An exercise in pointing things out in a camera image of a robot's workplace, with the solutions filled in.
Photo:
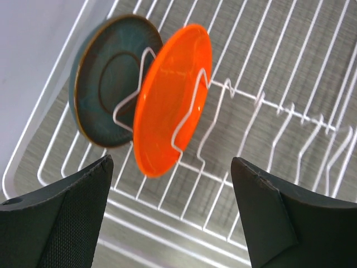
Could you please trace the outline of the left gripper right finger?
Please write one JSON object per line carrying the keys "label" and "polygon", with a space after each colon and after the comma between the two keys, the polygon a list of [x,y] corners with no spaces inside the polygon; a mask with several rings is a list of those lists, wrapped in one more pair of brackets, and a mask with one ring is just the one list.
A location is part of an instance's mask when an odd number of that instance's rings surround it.
{"label": "left gripper right finger", "polygon": [[235,157],[231,178],[253,267],[355,267],[356,204]]}

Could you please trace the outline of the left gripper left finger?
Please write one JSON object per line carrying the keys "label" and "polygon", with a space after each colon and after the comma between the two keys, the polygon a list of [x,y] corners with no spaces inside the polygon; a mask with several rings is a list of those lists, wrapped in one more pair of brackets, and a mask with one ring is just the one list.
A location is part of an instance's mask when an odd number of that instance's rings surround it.
{"label": "left gripper left finger", "polygon": [[1,267],[91,267],[113,160],[1,204]]}

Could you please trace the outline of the orange plate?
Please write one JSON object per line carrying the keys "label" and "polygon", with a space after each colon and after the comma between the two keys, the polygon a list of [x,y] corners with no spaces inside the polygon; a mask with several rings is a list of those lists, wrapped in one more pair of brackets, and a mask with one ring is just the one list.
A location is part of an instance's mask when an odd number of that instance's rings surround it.
{"label": "orange plate", "polygon": [[212,47],[202,25],[179,29],[163,46],[142,83],[133,122],[133,148],[149,178],[172,168],[201,117],[212,70]]}

